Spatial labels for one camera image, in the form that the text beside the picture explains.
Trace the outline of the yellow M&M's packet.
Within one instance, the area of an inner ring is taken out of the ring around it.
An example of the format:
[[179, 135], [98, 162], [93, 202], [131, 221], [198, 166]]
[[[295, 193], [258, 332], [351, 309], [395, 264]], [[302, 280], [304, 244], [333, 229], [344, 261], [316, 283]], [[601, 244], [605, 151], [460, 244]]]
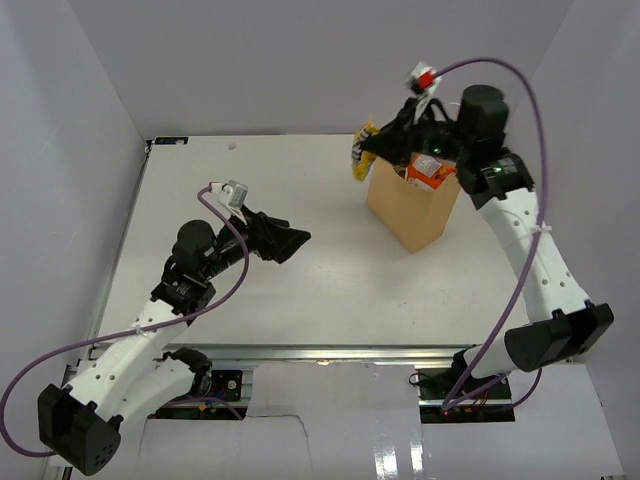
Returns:
[[353, 178], [363, 182], [377, 159], [377, 155], [363, 149], [365, 140], [379, 133], [380, 129], [373, 124], [373, 116], [354, 134], [351, 147], [351, 171]]

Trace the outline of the orange white snack bag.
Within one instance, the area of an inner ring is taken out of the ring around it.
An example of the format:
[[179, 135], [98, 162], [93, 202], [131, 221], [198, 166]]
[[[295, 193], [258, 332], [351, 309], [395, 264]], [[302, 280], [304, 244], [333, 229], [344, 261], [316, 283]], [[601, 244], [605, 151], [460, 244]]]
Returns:
[[408, 183], [423, 190], [437, 190], [456, 168], [425, 154], [413, 153], [406, 169]]

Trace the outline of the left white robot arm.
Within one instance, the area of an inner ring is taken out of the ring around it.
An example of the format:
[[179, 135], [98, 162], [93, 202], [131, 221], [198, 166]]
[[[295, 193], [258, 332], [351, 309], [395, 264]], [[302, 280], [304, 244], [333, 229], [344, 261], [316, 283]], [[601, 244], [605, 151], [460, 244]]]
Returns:
[[41, 441], [82, 474], [95, 475], [108, 464], [126, 427], [178, 397], [199, 399], [209, 392], [211, 362], [204, 354], [164, 349], [212, 300], [212, 279], [251, 253], [282, 264], [311, 238], [286, 220], [242, 212], [219, 231], [204, 220], [185, 223], [130, 335], [66, 385], [40, 393]]

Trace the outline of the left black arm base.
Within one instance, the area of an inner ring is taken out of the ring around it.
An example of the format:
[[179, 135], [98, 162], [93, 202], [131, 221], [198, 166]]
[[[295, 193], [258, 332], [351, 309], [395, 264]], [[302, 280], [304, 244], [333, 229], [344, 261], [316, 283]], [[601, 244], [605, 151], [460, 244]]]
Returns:
[[241, 370], [212, 370], [205, 397], [215, 397], [227, 402], [239, 401], [242, 397], [243, 372]]

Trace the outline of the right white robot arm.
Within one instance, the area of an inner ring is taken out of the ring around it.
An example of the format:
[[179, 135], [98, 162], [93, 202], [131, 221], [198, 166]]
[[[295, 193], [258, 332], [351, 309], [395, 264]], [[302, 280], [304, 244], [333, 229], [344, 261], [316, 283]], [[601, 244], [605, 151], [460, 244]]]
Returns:
[[612, 325], [606, 303], [595, 304], [572, 276], [551, 234], [538, 220], [542, 199], [524, 161], [505, 147], [509, 107], [501, 90], [472, 85], [456, 118], [436, 118], [438, 99], [410, 97], [381, 129], [366, 126], [352, 147], [352, 162], [369, 155], [406, 167], [420, 155], [450, 161], [462, 190], [496, 235], [519, 275], [528, 322], [491, 342], [457, 353], [451, 384], [461, 397], [484, 391], [488, 378], [532, 372], [586, 353]]

